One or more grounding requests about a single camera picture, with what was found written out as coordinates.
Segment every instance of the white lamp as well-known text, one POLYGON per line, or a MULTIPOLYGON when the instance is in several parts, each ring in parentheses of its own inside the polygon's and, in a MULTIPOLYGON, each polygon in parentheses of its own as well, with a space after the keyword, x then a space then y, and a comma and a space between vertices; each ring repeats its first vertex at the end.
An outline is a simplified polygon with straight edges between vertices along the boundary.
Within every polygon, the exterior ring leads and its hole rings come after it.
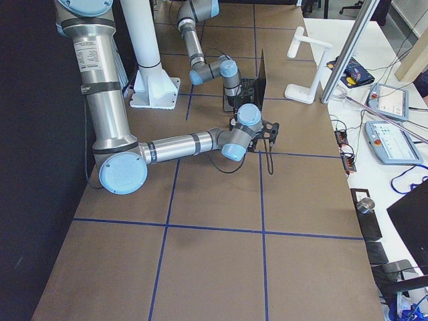
POLYGON ((297 51, 299 50, 300 42, 302 41, 313 43, 314 45, 321 45, 322 47, 324 47, 324 53, 322 54, 320 64, 318 66, 318 69, 316 70, 314 81, 312 82, 312 85, 310 86, 310 88, 306 88, 295 84, 289 84, 286 88, 286 91, 284 92, 284 96, 292 100, 297 100, 298 102, 311 104, 314 102, 314 99, 315 99, 316 88, 318 87, 318 83, 320 82, 322 70, 326 65, 328 52, 330 51, 333 45, 331 43, 306 37, 305 35, 303 35, 303 32, 304 32, 303 27, 297 27, 293 40, 290 44, 290 48, 288 50, 287 57, 289 58, 296 57, 297 51))

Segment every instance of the white pillar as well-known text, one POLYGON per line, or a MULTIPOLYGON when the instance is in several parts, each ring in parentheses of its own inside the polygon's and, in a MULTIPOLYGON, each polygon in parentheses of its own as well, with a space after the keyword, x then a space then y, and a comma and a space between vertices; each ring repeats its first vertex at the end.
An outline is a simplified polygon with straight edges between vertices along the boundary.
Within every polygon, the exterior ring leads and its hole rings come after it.
POLYGON ((120 0, 138 62, 133 107, 173 109, 180 79, 162 69, 149 0, 120 0))

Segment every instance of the white table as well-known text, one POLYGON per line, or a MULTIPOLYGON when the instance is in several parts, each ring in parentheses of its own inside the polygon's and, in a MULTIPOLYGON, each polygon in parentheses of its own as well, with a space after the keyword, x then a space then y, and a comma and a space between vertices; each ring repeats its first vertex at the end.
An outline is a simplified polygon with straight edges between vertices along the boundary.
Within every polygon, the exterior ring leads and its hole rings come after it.
MULTIPOLYGON (((354 21, 349 20, 324 20, 324 19, 305 19, 306 30, 309 37, 313 37, 318 40, 330 42, 333 44, 333 48, 330 51, 330 60, 334 60, 342 50, 344 42, 348 37, 348 34, 352 28, 354 21)), ((316 45, 312 46, 312 52, 317 64, 319 64, 322 48, 316 45)), ((366 69, 376 69, 385 67, 394 61, 396 54, 392 47, 389 45, 386 37, 382 33, 380 27, 376 22, 371 21, 366 30, 364 31, 359 43, 355 49, 353 57, 366 69)), ((388 85, 401 87, 407 83, 402 83, 397 80, 394 73, 399 67, 398 62, 393 66, 393 70, 388 78, 388 85)), ((331 72, 325 67, 326 71, 323 73, 321 85, 324 88, 327 79, 331 72)), ((376 82, 384 74, 385 70, 370 71, 370 73, 376 78, 376 82)), ((346 89, 348 95, 359 102, 364 102, 368 96, 368 91, 371 85, 362 86, 355 89, 346 89)), ((405 89, 409 91, 409 105, 416 108, 426 108, 426 105, 416 88, 413 84, 406 86, 405 89)), ((352 105, 349 102, 339 102, 331 100, 328 103, 329 113, 336 115, 339 120, 343 121, 347 127, 357 127, 360 124, 360 111, 361 108, 352 105)), ((417 122, 424 126, 428 126, 428 113, 410 111, 409 120, 417 122)), ((369 120, 378 120, 375 116, 366 113, 364 122, 369 120)), ((417 126, 405 123, 405 126, 417 134, 423 137, 428 137, 428 131, 418 128, 417 126)), ((364 129, 360 134, 360 140, 357 147, 357 136, 358 130, 348 131, 348 140, 350 145, 357 150, 358 154, 356 158, 356 169, 357 173, 352 173, 348 178, 348 184, 350 188, 368 189, 371 198, 375 201, 376 215, 379 222, 379 226, 382 231, 383 238, 381 239, 382 245, 385 249, 385 253, 389 261, 399 261, 401 259, 407 259, 416 266, 414 259, 407 250, 399 234, 397 233, 394 225, 392 224, 387 208, 398 201, 402 195, 394 192, 391 189, 390 181, 393 177, 401 174, 409 166, 391 166, 382 165, 374 156, 373 151, 370 149, 365 137, 364 129)), ((424 158, 424 165, 428 164, 428 146, 426 144, 418 144, 417 149, 424 158)), ((426 175, 426 171, 423 169, 414 169, 408 173, 403 179, 397 181, 396 187, 401 191, 408 191, 409 184, 420 183, 421 177, 426 175)))

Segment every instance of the dark backdrop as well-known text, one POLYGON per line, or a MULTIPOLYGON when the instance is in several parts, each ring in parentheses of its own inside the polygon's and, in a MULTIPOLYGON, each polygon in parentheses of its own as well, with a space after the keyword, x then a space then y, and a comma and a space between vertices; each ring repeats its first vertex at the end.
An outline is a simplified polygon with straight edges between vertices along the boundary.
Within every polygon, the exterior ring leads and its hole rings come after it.
MULTIPOLYGON (((0 12, 0 320, 29 320, 86 186, 84 100, 54 2, 0 1, 0 12)), ((117 42, 129 71, 128 38, 117 42)))

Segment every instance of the black monitor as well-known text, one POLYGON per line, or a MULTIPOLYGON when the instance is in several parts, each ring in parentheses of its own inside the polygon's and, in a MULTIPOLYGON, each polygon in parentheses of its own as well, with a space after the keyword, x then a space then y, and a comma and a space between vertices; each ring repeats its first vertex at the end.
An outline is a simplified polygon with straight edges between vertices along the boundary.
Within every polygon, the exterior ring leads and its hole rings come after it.
POLYGON ((428 274, 428 181, 388 208, 388 214, 421 271, 428 274))

